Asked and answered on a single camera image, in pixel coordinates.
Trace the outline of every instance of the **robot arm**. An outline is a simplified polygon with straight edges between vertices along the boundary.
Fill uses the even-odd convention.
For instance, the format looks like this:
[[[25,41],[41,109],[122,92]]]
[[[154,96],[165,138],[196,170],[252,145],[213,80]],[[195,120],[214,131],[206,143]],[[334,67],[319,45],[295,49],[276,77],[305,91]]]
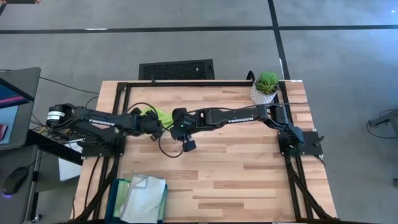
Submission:
[[[248,121],[260,121],[272,129],[279,130],[285,136],[284,144],[290,148],[299,149],[304,145],[302,130],[293,126],[282,106],[256,105],[236,110],[204,108],[196,110],[194,114],[188,113],[186,108],[178,108],[173,111],[173,120],[174,126],[170,132],[174,139],[183,142],[185,152],[196,148],[192,134],[212,131],[226,124]]]
[[[93,124],[108,127],[99,128]],[[108,144],[115,143],[120,135],[140,136],[162,131],[162,124],[153,111],[141,115],[141,111],[136,108],[131,113],[114,115],[71,104],[50,107],[46,125],[54,130],[69,128],[102,139]]]

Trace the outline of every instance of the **white plant pot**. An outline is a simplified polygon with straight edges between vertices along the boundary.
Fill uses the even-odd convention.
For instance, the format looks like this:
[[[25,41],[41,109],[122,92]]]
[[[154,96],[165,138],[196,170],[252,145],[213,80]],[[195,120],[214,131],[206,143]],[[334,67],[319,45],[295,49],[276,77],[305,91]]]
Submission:
[[[250,99],[256,105],[266,104],[272,102],[274,97],[276,96],[276,92],[270,95],[265,95],[257,90],[256,83],[253,83],[250,91]]]

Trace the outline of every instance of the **concrete floor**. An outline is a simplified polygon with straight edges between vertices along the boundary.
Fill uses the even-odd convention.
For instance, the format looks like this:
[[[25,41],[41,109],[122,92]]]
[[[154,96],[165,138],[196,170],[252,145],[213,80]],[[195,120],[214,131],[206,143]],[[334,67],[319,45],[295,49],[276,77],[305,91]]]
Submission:
[[[398,24],[397,1],[275,1],[280,26]],[[9,5],[0,29],[271,26],[261,0],[43,0]],[[282,31],[291,79],[302,79],[321,135],[338,216],[396,223],[398,139],[378,139],[366,121],[398,108],[398,30]],[[140,63],[212,58],[216,78],[273,70],[282,76],[273,31],[0,35],[0,68],[42,68],[42,76],[99,91],[103,80],[135,80]],[[90,94],[40,81],[34,113],[84,105]],[[388,126],[373,130],[393,135]],[[49,157],[48,163],[54,164]],[[40,194],[41,223],[67,220],[76,180]],[[52,206],[55,201],[63,206]]]

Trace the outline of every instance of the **butcher block tabletop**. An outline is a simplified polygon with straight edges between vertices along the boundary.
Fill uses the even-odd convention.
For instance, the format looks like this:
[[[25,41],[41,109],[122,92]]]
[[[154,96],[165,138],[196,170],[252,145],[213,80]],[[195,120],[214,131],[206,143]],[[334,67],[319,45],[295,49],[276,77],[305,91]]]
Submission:
[[[103,82],[97,110],[112,113],[118,82]],[[290,103],[307,102],[303,82],[286,80],[285,84]],[[129,105],[146,102],[165,113],[181,107],[189,111],[208,107],[241,108],[252,105],[250,89],[250,86],[132,87]],[[119,113],[123,104],[122,100],[120,102]],[[295,126],[303,131],[314,130],[308,104],[290,105],[290,108]],[[131,177],[133,172],[165,178],[169,186],[165,222],[295,221],[276,130],[253,121],[196,133],[193,138],[197,144],[194,151],[171,159],[160,152],[157,142],[150,140],[148,135],[128,136],[124,155],[120,158],[118,178]],[[176,155],[182,144],[165,133],[162,147]],[[95,160],[90,157],[83,163],[75,197],[77,215],[84,208]],[[302,160],[309,191],[325,211],[335,217],[324,165],[314,156],[302,156]],[[93,175],[89,201],[98,189],[101,164],[102,158]],[[297,192],[301,214],[305,217],[303,197],[298,188]],[[99,218],[104,217],[107,198],[108,191],[103,196]]]

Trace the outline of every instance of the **black floor grate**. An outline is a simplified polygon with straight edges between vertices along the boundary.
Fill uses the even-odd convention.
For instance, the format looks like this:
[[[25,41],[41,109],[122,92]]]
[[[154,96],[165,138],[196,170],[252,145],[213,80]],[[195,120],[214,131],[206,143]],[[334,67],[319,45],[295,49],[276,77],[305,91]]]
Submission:
[[[214,80],[213,60],[144,63],[139,80]]]

